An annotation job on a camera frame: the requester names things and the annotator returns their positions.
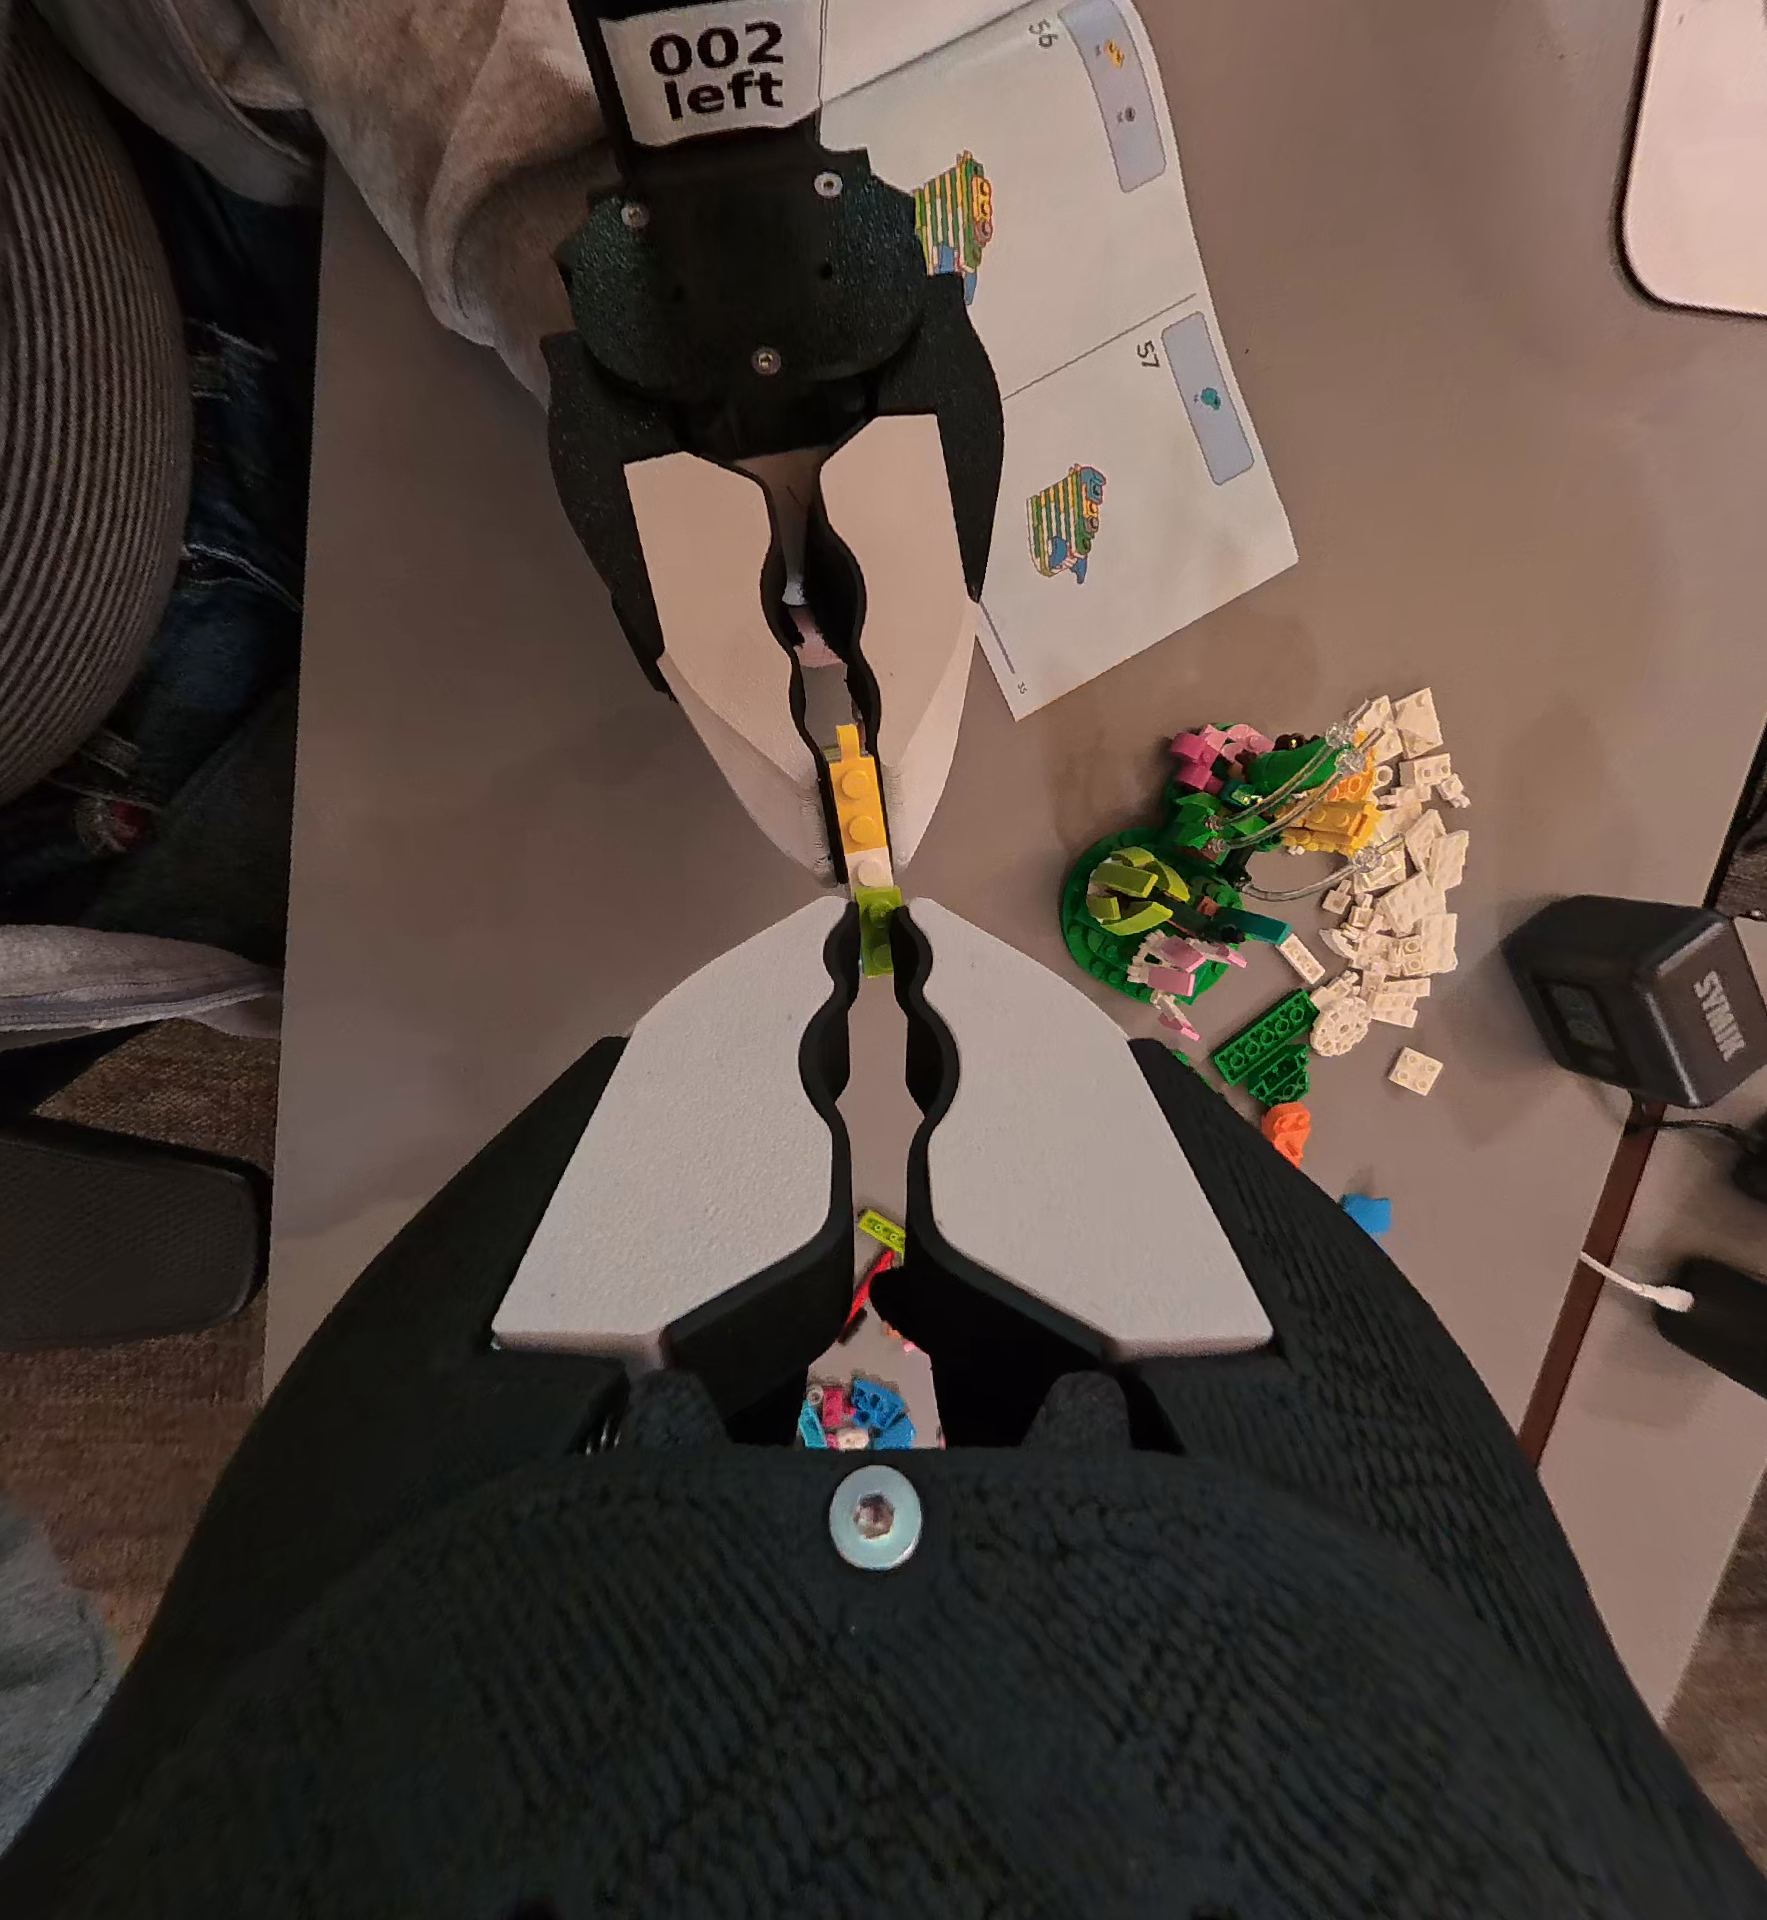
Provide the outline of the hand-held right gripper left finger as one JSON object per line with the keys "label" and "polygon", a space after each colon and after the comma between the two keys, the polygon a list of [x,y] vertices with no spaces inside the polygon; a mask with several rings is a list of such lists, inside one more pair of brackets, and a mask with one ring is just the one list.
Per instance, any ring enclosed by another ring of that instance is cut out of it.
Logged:
{"label": "hand-held right gripper left finger", "polygon": [[501,1349],[676,1370],[739,1425],[798,1389],[854,1286],[854,905],[821,900],[665,993],[495,1310]]}

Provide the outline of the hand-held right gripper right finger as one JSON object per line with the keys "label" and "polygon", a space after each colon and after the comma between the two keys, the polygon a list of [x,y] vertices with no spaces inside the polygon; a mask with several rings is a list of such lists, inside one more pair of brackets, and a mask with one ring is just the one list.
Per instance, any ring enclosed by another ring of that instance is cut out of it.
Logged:
{"label": "hand-held right gripper right finger", "polygon": [[918,1105],[891,1324],[931,1365],[944,1441],[1022,1445],[1075,1373],[1270,1347],[1158,1099],[1195,1073],[930,900],[894,915],[891,958]]}

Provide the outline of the striped brick assembly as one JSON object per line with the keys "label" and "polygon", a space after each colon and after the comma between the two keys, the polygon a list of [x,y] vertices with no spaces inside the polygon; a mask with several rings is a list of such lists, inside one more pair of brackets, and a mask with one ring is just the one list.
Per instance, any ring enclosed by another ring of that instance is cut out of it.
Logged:
{"label": "striped brick assembly", "polygon": [[825,844],[851,901],[894,891],[891,835],[881,773],[858,723],[841,723],[824,750]]}

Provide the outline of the person's left forearm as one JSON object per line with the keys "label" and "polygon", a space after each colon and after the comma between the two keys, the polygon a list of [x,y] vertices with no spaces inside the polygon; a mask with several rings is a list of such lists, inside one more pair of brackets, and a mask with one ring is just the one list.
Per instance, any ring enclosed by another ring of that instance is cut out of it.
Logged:
{"label": "person's left forearm", "polygon": [[81,67],[227,191],[320,198],[332,156],[451,333],[537,399],[557,247],[613,182],[567,4],[41,4]]}

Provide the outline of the grey desk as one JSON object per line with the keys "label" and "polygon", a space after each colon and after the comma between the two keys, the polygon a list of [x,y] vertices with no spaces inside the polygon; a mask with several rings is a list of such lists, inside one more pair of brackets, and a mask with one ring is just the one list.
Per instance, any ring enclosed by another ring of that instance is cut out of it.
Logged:
{"label": "grey desk", "polygon": [[[1621,1132],[1499,963],[1537,901],[1697,901],[1767,719],[1767,321],[1621,261],[1643,4],[1141,4],[1208,288],[1298,562],[1016,722],[980,654],[905,869],[1065,970],[1056,887],[1167,735],[1428,686],[1461,964],[1309,1169],[1524,1418]],[[811,900],[636,673],[541,413],[332,179],[266,1377],[586,1045]]]}

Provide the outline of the pile of green bricks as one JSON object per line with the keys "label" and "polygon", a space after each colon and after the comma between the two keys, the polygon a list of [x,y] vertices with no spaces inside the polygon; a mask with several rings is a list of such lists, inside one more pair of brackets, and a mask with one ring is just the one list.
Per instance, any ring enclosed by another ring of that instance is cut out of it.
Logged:
{"label": "pile of green bricks", "polygon": [[1320,1014],[1311,993],[1288,993],[1220,1045],[1208,1065],[1224,1088],[1243,1088],[1265,1112],[1303,1103],[1309,1096],[1309,1036]]}

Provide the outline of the brick instruction booklet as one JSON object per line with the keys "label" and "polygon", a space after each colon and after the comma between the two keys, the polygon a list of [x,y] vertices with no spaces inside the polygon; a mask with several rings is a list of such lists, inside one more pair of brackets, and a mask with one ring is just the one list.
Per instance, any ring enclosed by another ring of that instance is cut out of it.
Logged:
{"label": "brick instruction booklet", "polygon": [[914,205],[1000,394],[979,626],[1016,719],[1296,562],[1131,4],[828,4],[824,139]]}

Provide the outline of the scattered small coloured bricks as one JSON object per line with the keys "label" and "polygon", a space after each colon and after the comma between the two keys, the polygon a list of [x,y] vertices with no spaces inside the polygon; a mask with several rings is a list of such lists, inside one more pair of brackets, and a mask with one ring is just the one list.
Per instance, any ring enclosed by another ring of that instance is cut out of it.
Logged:
{"label": "scattered small coloured bricks", "polygon": [[[1178,1112],[1178,1136],[1245,1264],[1273,1342],[1212,1360],[1146,1360],[1128,1377],[1060,1377],[1022,1445],[961,1451],[970,1465],[1185,1462],[1195,1485],[1303,1495],[1383,1492],[1393,1441],[1448,1398],[1471,1406],[1478,1380],[1430,1310],[1359,1224],[1290,1169],[1205,1088]],[[798,1445],[824,1452],[914,1452],[949,1446],[930,1359],[894,1329],[891,1286],[908,1251],[905,1201],[890,1271],[854,1278],[864,1327],[835,1336],[807,1373]],[[861,1352],[861,1339],[881,1339]]]}

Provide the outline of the green plant brick model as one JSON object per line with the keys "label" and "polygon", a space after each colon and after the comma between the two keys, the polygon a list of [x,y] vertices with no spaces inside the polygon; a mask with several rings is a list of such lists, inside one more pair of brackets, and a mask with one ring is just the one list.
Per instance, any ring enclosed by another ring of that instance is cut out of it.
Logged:
{"label": "green plant brick model", "polygon": [[1060,940],[1099,984],[1145,1003],[1195,1043],[1198,997],[1290,928],[1257,905],[1261,855],[1327,855],[1347,880],[1383,822],[1377,770],[1390,756],[1390,707],[1377,700],[1327,732],[1267,739],[1245,723],[1169,740],[1158,819],[1088,848],[1060,887]]}

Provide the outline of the pile of white bricks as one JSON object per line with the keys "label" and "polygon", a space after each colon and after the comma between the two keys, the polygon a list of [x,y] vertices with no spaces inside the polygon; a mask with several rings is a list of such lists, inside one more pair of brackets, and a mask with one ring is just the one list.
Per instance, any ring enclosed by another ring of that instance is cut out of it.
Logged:
{"label": "pile of white bricks", "polygon": [[1331,976],[1311,987],[1309,1050],[1343,1059],[1373,1027],[1410,1030],[1456,967],[1453,894],[1466,880],[1471,796],[1448,750],[1436,694],[1385,694],[1356,714],[1372,756],[1373,832],[1327,891]]}

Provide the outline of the person's blue jeans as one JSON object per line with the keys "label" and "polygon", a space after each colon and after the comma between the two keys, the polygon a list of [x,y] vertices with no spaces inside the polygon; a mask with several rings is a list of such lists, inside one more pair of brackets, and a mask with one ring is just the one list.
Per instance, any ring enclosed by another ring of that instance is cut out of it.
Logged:
{"label": "person's blue jeans", "polygon": [[239,198],[118,110],[180,308],[193,482],[142,663],[78,768],[104,930],[280,967],[320,217]]}

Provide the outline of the black charger box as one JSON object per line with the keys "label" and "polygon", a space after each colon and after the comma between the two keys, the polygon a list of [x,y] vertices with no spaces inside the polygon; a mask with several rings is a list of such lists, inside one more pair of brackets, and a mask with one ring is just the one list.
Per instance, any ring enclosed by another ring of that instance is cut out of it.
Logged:
{"label": "black charger box", "polygon": [[1767,1067],[1767,1003],[1723,913],[1561,900],[1499,954],[1547,1053],[1578,1078],[1704,1112]]}

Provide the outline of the person's grey cardigan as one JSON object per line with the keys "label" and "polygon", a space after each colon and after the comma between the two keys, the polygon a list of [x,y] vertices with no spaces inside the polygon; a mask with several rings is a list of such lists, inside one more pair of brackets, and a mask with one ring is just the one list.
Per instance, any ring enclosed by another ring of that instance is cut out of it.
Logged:
{"label": "person's grey cardigan", "polygon": [[280,1034],[284,976],[224,948],[120,930],[0,925],[0,1036],[68,1036],[201,1023]]}

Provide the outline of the person's striped grey top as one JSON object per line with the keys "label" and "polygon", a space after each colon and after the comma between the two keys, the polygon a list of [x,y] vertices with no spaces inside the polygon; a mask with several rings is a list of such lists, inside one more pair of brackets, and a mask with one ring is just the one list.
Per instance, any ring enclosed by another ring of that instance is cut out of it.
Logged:
{"label": "person's striped grey top", "polygon": [[190,479],[180,304],[150,201],[82,72],[0,4],[0,808],[132,684]]}

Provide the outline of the white lamp base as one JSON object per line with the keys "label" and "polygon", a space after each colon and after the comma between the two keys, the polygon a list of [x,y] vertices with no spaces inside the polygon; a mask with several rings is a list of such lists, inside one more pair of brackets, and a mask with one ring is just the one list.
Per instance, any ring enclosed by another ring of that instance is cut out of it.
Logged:
{"label": "white lamp base", "polygon": [[1654,4],[1621,254],[1653,301],[1767,318],[1767,4]]}

